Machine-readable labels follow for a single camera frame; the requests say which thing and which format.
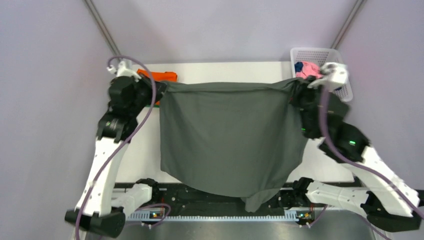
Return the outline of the grey t-shirt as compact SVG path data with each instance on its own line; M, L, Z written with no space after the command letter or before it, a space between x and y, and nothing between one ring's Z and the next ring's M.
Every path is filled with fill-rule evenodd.
M160 100L160 168L256 212L303 159L307 139L290 104L296 79L275 83L171 82Z

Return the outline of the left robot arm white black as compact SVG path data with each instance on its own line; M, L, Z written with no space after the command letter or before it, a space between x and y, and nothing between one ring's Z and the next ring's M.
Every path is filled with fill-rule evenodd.
M95 153L83 193L64 220L75 226L74 240L85 239L86 233L116 238L128 217L143 204L154 207L160 202L157 182L140 179L126 193L112 198L118 170L132 137L147 121L137 122L146 106L151 113L167 85L143 76L118 76L111 80L106 113L98 122Z

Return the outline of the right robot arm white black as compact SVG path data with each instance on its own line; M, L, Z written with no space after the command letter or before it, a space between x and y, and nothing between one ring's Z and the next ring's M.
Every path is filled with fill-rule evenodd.
M364 185L347 189L301 177L294 181L293 200L302 207L328 205L353 212L390 233L418 230L424 214L424 192L409 187L380 158L370 140L355 126L344 122L349 111L335 94L323 96L321 86L310 88L313 76L295 78L290 104L299 109L301 132L321 139L318 148Z

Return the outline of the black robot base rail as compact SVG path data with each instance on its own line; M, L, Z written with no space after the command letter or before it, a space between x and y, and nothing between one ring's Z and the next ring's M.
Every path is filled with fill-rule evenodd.
M182 183L158 183L152 200L146 205L166 203L171 206L169 217L253 217L283 216L289 209L306 208L293 196L292 183L286 183L271 199L255 212L245 210L239 197L229 197L196 190Z

